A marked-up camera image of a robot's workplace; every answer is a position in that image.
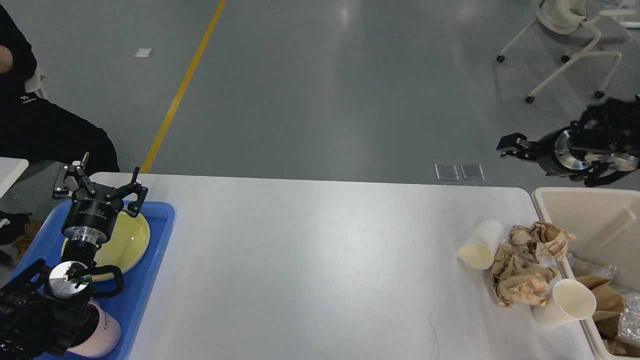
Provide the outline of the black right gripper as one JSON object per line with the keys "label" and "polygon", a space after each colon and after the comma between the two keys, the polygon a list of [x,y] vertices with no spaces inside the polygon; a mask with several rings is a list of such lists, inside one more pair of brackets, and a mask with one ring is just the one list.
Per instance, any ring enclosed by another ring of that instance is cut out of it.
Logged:
{"label": "black right gripper", "polygon": [[581,173],[581,160],[569,149],[572,129],[548,133],[537,141],[528,141],[522,133],[502,136],[496,146],[501,158],[537,163],[547,176],[572,177]]}

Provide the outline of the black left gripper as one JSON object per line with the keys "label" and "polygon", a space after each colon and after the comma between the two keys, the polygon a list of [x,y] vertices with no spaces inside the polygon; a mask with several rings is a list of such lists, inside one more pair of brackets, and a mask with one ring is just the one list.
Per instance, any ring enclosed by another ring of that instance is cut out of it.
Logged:
{"label": "black left gripper", "polygon": [[[98,246],[110,241],[119,212],[136,218],[143,207],[148,187],[138,181],[140,167],[135,167],[129,183],[107,187],[103,200],[90,180],[85,167],[88,161],[60,164],[52,187],[53,199],[71,199],[71,207],[62,224],[61,233],[69,240],[81,237]],[[135,195],[127,205],[124,199]]]}

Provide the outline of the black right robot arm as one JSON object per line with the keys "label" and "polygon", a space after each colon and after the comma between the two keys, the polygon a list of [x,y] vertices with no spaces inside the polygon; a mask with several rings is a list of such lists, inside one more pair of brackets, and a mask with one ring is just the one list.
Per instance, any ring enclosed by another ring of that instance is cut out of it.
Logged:
{"label": "black right robot arm", "polygon": [[496,150],[502,158],[538,164],[547,176],[588,188],[610,185],[639,169],[639,96],[590,105],[578,120],[537,141],[519,132],[507,134]]}

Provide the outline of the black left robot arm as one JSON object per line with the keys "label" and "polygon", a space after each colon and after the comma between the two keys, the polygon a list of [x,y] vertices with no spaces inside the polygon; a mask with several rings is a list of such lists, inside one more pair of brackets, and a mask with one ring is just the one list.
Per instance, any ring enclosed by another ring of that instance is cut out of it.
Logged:
{"label": "black left robot arm", "polygon": [[35,260],[1,289],[1,358],[32,360],[43,353],[62,356],[98,325],[87,310],[93,298],[108,299],[124,289],[122,270],[99,266],[96,253],[110,241],[119,214],[139,215],[148,192],[135,167],[129,183],[106,186],[90,180],[86,159],[62,164],[54,199],[70,199],[61,227],[67,239],[58,265]]}

